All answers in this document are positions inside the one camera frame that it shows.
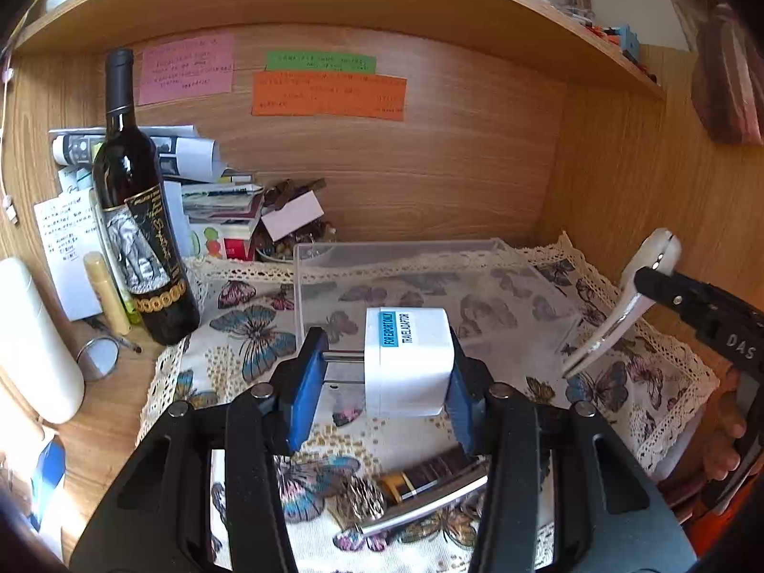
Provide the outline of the person's right hand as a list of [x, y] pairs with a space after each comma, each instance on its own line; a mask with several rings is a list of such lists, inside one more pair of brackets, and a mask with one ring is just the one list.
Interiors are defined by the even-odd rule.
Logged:
[[722, 481], [740, 467], [741, 454], [734, 449], [734, 442], [746, 433], [746, 419], [737, 405], [740, 376], [740, 371], [729, 367], [693, 438], [707, 480]]

